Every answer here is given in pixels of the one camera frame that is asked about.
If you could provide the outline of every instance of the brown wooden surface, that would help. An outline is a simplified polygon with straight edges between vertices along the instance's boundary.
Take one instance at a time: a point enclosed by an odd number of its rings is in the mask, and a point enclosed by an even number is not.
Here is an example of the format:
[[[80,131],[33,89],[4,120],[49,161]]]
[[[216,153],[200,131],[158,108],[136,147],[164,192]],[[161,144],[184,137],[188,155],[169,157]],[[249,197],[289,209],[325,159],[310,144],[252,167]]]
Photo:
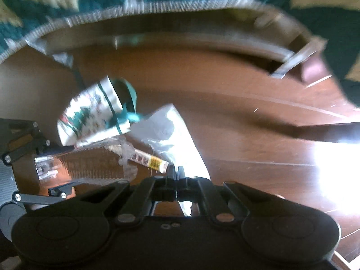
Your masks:
[[[213,182],[235,180],[328,212],[342,229],[337,251],[347,261],[359,255],[357,147],[286,135],[287,124],[360,121],[332,78],[306,88],[271,79],[238,56],[184,49],[97,47],[75,56],[87,84],[105,75],[129,80],[141,113],[174,103]],[[76,93],[71,73],[24,49],[0,65],[0,76],[2,96],[11,100],[1,101],[1,117],[36,119],[55,139],[56,116]]]

